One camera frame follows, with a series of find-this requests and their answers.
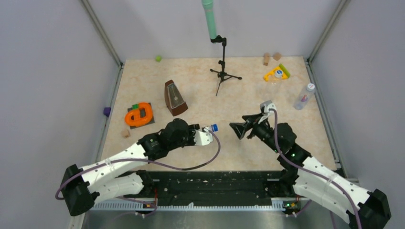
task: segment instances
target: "gray wall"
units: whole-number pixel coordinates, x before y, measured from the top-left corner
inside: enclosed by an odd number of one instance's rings
[[[90,2],[123,60],[222,55],[209,40],[201,0]],[[228,38],[227,56],[309,56],[338,3],[214,0],[217,32]]]
[[[117,67],[77,0],[1,1],[0,31],[0,228],[66,228],[54,193],[90,163]]]
[[[386,228],[403,228],[405,1],[351,1],[314,71],[349,175],[385,192]]]

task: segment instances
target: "plastic bottle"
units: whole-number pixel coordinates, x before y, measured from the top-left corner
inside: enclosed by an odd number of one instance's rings
[[[302,108],[304,108],[305,105],[307,105],[308,101],[312,98],[314,93],[315,85],[313,83],[309,83],[308,85],[306,85],[299,93],[299,96],[294,103],[294,108],[297,110],[301,110]]]
[[[268,82],[264,82],[263,89],[261,90],[262,99],[264,101],[274,101],[282,83],[282,75],[283,71],[277,70],[274,72],[274,75],[269,78]]]
[[[212,124],[212,125],[205,126],[205,127],[207,127],[208,129],[210,129],[212,132],[217,132],[217,131],[218,131],[218,126],[217,126],[217,124]]]

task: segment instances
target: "blue cap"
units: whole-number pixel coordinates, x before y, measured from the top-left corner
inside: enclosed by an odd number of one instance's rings
[[[213,130],[213,132],[216,132],[218,131],[218,126],[216,124],[212,124],[211,129]]]
[[[283,76],[283,71],[282,70],[277,70],[275,72],[275,77],[280,79]]]

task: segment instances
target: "green block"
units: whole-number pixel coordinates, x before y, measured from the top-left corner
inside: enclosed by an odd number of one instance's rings
[[[161,57],[161,56],[156,56],[156,57],[155,57],[155,60],[156,60],[157,62],[160,62],[160,61],[162,60],[162,57]]]
[[[278,66],[281,68],[281,70],[286,74],[286,76],[287,76],[288,78],[291,76],[290,72],[287,71],[287,68],[285,68],[283,64],[280,64],[280,65],[278,65]]]

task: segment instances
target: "yellow plastic piece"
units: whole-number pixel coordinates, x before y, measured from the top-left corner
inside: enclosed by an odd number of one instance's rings
[[[289,77],[284,73],[284,71],[280,68],[280,66],[277,66],[277,67],[275,67],[273,70],[269,71],[265,76],[263,76],[263,79],[264,79],[266,82],[268,82],[269,77],[270,77],[270,76],[274,76],[274,74],[275,74],[275,72],[276,72],[277,70],[281,70],[281,71],[283,72],[283,74],[282,74],[282,76],[281,76],[281,79],[282,79],[282,80],[286,80],[286,79],[289,78]]]

